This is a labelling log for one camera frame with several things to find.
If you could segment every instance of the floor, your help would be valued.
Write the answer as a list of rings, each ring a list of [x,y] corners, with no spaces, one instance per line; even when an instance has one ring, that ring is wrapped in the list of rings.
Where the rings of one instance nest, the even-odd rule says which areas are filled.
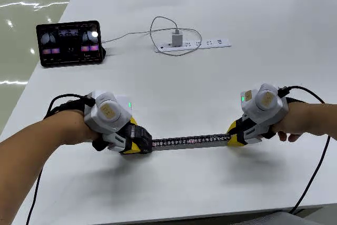
[[[35,26],[57,22],[68,1],[0,0],[0,133],[39,59]],[[322,224],[335,224],[336,211],[336,206],[330,206],[308,218]]]

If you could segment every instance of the hand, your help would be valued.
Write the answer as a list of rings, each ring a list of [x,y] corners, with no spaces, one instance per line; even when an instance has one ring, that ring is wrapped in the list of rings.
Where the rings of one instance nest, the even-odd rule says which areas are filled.
[[[272,131],[278,133],[282,142],[295,142],[304,132],[310,129],[311,104],[293,102],[289,104],[289,112],[282,121],[272,126]]]
[[[95,140],[99,137],[98,133],[92,131],[85,124],[81,111],[62,111],[45,119],[45,121],[48,120],[54,121],[55,127],[59,127],[60,131],[63,131],[64,140],[61,144],[79,144]]]

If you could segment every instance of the electrical outlet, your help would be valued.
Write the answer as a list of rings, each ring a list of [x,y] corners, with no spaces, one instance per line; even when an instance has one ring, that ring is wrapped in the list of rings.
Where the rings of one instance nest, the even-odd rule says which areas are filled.
[[[180,51],[180,50],[192,50],[200,45],[200,40],[196,41],[184,41],[181,47],[173,47],[171,43],[160,44],[157,47],[161,52],[169,52],[169,51]],[[228,39],[217,38],[212,40],[202,40],[201,46],[202,48],[213,48],[213,47],[230,47],[231,44]]]

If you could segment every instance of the power adapter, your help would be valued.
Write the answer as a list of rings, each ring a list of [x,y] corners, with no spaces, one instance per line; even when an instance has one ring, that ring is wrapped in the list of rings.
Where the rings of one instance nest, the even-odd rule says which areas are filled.
[[[183,45],[183,33],[176,29],[172,32],[172,46],[173,47],[181,47]]]

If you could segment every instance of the forearm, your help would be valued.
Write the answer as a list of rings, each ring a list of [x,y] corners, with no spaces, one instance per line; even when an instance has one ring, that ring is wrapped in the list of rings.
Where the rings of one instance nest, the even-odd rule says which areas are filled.
[[[337,140],[337,105],[311,104],[309,107],[310,123],[307,132],[328,134]]]
[[[0,224],[11,223],[44,163],[65,140],[67,128],[60,116],[28,126],[0,143]]]

